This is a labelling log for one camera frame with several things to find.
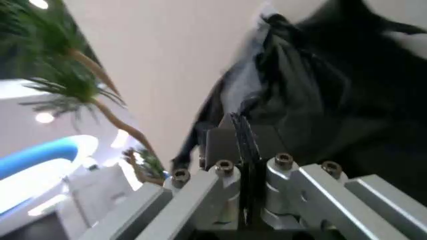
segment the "potted plant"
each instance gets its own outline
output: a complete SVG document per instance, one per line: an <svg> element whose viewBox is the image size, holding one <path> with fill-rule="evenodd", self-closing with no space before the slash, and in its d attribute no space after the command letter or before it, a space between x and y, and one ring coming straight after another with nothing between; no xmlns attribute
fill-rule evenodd
<svg viewBox="0 0 427 240"><path fill-rule="evenodd" d="M2 0L0 15L1 49L15 49L16 74L32 82L26 87L50 93L49 100L23 105L34 106L36 112L49 111L55 117L71 112L77 120L83 108L92 114L98 110L114 126L139 141L147 150L146 157L152 156L156 166L161 166L146 136L121 121L98 98L104 96L124 106L117 88L91 54L61 0L50 0L48 9L37 8L27 1Z"/></svg>

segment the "black garment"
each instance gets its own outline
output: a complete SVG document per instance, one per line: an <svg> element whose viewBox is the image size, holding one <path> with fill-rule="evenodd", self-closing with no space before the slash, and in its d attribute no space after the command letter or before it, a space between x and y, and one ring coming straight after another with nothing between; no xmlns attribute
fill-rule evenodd
<svg viewBox="0 0 427 240"><path fill-rule="evenodd" d="M251 124L274 125L300 165L328 159L351 178L378 174L427 205L427 61L384 34L424 31L348 0L330 0L296 25L280 15L266 22L263 50L251 58L261 88L242 102L240 114ZM203 113L212 105L221 110L197 122L219 123L222 90Z"/></svg>

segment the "metal plate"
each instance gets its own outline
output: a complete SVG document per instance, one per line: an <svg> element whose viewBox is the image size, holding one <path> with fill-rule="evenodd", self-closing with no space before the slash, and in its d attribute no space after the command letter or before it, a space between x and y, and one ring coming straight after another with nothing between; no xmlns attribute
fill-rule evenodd
<svg viewBox="0 0 427 240"><path fill-rule="evenodd" d="M427 208L377 175L345 184L360 200L410 239L427 239Z"/></svg>
<svg viewBox="0 0 427 240"><path fill-rule="evenodd" d="M194 229L208 229L226 201L222 192L216 174L198 171L136 240L187 239Z"/></svg>
<svg viewBox="0 0 427 240"><path fill-rule="evenodd" d="M349 240L407 239L317 164L294 171L290 183L292 207L310 227L332 224Z"/></svg>

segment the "ceiling light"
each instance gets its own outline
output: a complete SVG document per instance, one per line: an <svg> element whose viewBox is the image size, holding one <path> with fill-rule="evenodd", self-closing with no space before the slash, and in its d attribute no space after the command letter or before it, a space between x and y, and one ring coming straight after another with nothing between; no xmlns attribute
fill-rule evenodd
<svg viewBox="0 0 427 240"><path fill-rule="evenodd" d="M49 4L45 0L29 0L34 6L41 9L48 9Z"/></svg>
<svg viewBox="0 0 427 240"><path fill-rule="evenodd" d="M128 140L129 133L126 131L119 129L117 132L117 136L115 137L114 141L111 143L111 146L113 149L119 149L123 148L126 144L126 140Z"/></svg>
<svg viewBox="0 0 427 240"><path fill-rule="evenodd" d="M55 206L57 203L60 203L60 202L64 201L65 199L67 199L66 195L58 194L58 195L52 197L51 199L45 201L44 203L36 206L35 208L29 210L28 215L32 216L32 217L42 215L47 209Z"/></svg>
<svg viewBox="0 0 427 240"><path fill-rule="evenodd" d="M42 124L48 124L55 120L55 117L48 112L40 112L35 116L35 120Z"/></svg>

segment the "palm leaf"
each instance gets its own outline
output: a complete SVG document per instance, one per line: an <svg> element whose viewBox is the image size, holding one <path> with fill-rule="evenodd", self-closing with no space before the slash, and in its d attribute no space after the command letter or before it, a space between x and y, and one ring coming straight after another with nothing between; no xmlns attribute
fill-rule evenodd
<svg viewBox="0 0 427 240"><path fill-rule="evenodd" d="M98 122L91 101L103 90L90 71L73 61L45 60L38 65L38 72L41 77L29 78L31 83L24 86L50 93L49 99L23 102L21 105L33 106L36 112L48 111L55 117L75 113L76 120L80 119L80 109L86 107Z"/></svg>
<svg viewBox="0 0 427 240"><path fill-rule="evenodd" d="M139 147L136 152L141 156L141 158L144 159L143 165L145 168L149 168L157 178L165 178L163 173L165 168L157 157L153 156L147 149L143 147Z"/></svg>
<svg viewBox="0 0 427 240"><path fill-rule="evenodd" d="M0 23L0 54L16 50L12 65L18 77L27 77L27 69L33 69L40 58L64 58L71 49L88 49L61 0L50 0L48 9L24 0L2 0L0 15L4 18Z"/></svg>

